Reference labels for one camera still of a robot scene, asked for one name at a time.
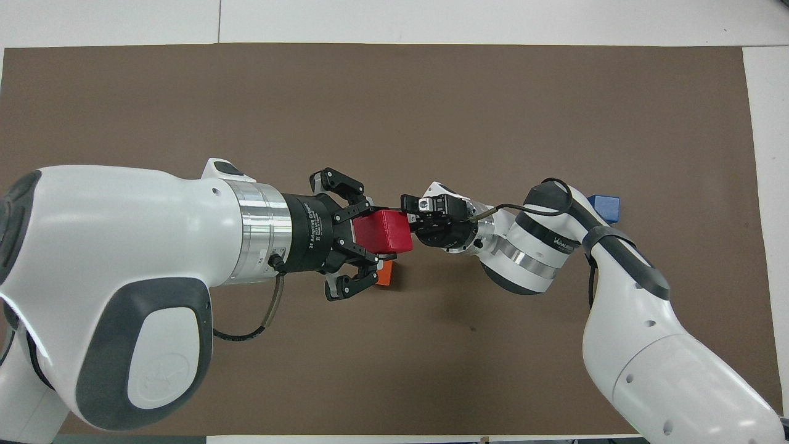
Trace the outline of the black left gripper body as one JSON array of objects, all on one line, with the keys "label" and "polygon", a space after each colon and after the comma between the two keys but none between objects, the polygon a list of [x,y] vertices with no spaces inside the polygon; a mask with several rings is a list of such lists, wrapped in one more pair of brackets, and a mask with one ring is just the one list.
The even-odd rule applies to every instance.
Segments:
[{"label": "black left gripper body", "polygon": [[372,254],[352,240],[351,221],[339,223],[341,207],[327,194],[282,194],[287,203],[292,236],[282,272],[335,273],[344,264],[371,266]]}]

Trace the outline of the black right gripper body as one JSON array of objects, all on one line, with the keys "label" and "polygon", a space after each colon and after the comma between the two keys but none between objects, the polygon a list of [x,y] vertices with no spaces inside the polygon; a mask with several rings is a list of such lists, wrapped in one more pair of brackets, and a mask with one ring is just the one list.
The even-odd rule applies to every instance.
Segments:
[{"label": "black right gripper body", "polygon": [[473,242],[477,222],[454,220],[442,213],[420,213],[409,222],[411,233],[429,247],[464,249]]}]

